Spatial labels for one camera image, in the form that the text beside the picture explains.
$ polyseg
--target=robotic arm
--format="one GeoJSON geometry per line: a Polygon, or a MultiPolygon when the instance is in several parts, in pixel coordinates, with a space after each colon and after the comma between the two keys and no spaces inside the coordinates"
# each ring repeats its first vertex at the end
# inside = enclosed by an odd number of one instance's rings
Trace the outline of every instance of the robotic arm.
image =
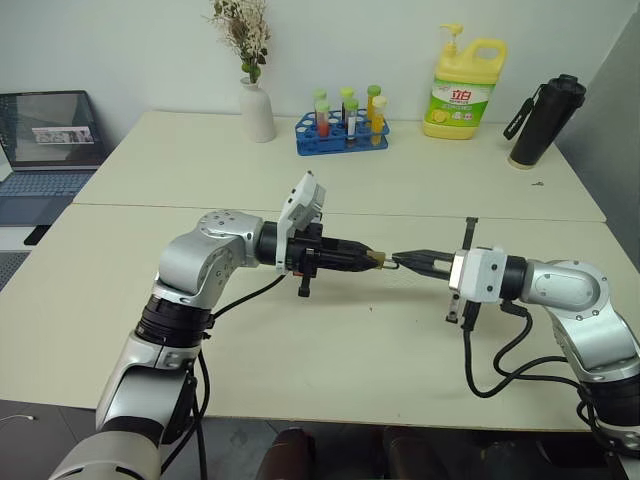
{"type": "Polygon", "coordinates": [[[417,273],[448,280],[453,299],[447,321],[472,331],[482,303],[541,305],[551,316],[556,342],[580,382],[590,427],[603,447],[640,458],[640,346],[611,304],[609,283],[596,267],[578,261],[542,263],[501,249],[470,248],[468,219],[463,248],[455,254],[418,250],[393,255],[417,273]],[[450,268],[436,268],[436,261],[450,268]]]}
{"type": "MultiPolygon", "coordinates": [[[[142,318],[124,345],[96,411],[97,434],[80,442],[51,480],[151,480],[160,476],[160,444],[178,439],[189,423],[196,378],[193,365],[211,310],[238,267],[274,265],[302,277],[308,297],[319,268],[383,268],[383,253],[359,242],[322,236],[324,189],[307,173],[285,200],[277,223],[233,210],[208,213],[193,231],[173,240],[160,259],[142,318]]],[[[417,251],[394,260],[449,281],[454,299],[448,320],[457,322],[467,299],[466,328],[481,303],[543,305],[556,340],[595,411],[592,429],[630,456],[640,454],[640,347],[614,311],[606,277],[579,262],[541,263],[498,249],[471,249],[473,229],[455,254],[417,251]],[[451,264],[449,270],[435,261],[451,264]]]]}
{"type": "Polygon", "coordinates": [[[160,444],[188,425],[193,365],[211,310],[238,267],[275,265],[302,276],[308,297],[318,268],[381,268],[384,254],[359,242],[322,236],[324,188],[311,172],[285,200],[278,223],[234,210],[208,213],[163,251],[151,297],[116,363],[96,410],[97,434],[80,442],[52,480],[156,479],[160,444]]]}

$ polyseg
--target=yellow detergent bottle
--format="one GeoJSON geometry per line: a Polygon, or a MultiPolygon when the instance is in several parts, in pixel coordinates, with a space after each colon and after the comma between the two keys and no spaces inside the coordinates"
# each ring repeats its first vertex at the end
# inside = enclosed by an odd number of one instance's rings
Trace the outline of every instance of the yellow detergent bottle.
{"type": "Polygon", "coordinates": [[[462,25],[441,27],[448,28],[453,38],[436,67],[423,129],[430,137],[463,140],[471,138],[480,124],[507,57],[507,45],[494,38],[477,38],[458,53],[456,36],[462,33],[462,25]],[[482,58],[478,56],[480,49],[497,50],[498,54],[482,58]]]}

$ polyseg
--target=black thermos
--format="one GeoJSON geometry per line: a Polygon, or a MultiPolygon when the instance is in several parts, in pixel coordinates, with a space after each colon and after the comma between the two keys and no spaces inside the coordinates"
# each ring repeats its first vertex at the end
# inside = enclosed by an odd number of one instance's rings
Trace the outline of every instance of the black thermos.
{"type": "Polygon", "coordinates": [[[525,100],[516,117],[504,131],[506,138],[513,138],[531,112],[509,155],[511,164],[518,168],[532,168],[573,112],[582,105],[586,91],[576,77],[565,74],[540,85],[536,93],[525,100]]]}

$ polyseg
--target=bottle label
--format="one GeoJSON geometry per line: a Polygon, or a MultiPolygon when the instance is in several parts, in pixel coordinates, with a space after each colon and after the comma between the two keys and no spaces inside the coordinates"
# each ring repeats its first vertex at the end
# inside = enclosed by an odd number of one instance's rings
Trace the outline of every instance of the bottle label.
{"type": "Polygon", "coordinates": [[[435,79],[424,121],[450,127],[477,127],[495,85],[435,79]]]}

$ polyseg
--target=dried flower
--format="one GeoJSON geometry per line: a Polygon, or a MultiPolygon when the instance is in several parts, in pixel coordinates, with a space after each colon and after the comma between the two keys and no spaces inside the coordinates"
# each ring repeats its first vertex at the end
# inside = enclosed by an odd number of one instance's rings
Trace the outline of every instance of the dried flower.
{"type": "Polygon", "coordinates": [[[267,63],[267,40],[271,37],[264,20],[265,0],[210,0],[213,14],[207,20],[223,33],[223,41],[242,60],[242,71],[251,83],[258,81],[259,65],[267,63]]]}

